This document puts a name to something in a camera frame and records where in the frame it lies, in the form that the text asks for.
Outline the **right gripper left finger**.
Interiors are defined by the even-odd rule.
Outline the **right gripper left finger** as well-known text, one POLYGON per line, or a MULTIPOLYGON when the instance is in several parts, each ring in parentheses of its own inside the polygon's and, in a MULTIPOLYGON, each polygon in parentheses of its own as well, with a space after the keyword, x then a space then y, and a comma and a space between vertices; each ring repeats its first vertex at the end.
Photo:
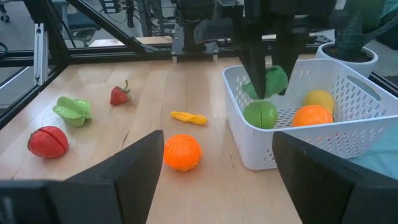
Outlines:
POLYGON ((76 223, 145 223, 160 177, 164 132, 155 130, 65 181, 88 190, 75 208, 76 223))

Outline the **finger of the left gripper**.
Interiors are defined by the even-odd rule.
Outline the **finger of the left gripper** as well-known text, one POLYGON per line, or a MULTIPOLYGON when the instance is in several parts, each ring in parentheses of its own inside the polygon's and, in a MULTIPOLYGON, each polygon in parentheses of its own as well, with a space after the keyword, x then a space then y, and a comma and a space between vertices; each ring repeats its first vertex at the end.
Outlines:
POLYGON ((276 35, 275 64, 284 70, 288 82, 303 48, 302 37, 301 34, 293 34, 286 30, 281 30, 276 35))
POLYGON ((266 94, 266 67, 262 41, 244 44, 239 51, 239 59, 250 78, 257 97, 264 99, 266 94))

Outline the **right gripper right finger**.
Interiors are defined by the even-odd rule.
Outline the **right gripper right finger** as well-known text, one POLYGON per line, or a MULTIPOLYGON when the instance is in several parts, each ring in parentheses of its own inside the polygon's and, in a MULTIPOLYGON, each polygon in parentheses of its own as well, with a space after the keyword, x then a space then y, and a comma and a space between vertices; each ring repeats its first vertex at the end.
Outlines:
POLYGON ((302 223, 397 223, 397 180, 281 131, 272 150, 302 223))

